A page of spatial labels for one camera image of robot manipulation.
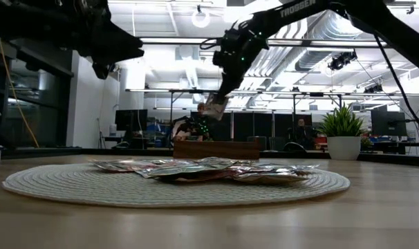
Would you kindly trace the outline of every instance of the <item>black monitor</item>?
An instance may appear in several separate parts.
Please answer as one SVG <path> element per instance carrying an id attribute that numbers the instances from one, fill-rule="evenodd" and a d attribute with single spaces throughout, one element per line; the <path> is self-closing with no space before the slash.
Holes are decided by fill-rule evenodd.
<path id="1" fill-rule="evenodd" d="M 371 111 L 373 135 L 408 136 L 404 113 L 394 111 Z"/>
<path id="2" fill-rule="evenodd" d="M 148 110 L 119 110 L 115 112 L 115 123 L 118 131 L 146 131 L 147 116 Z"/>

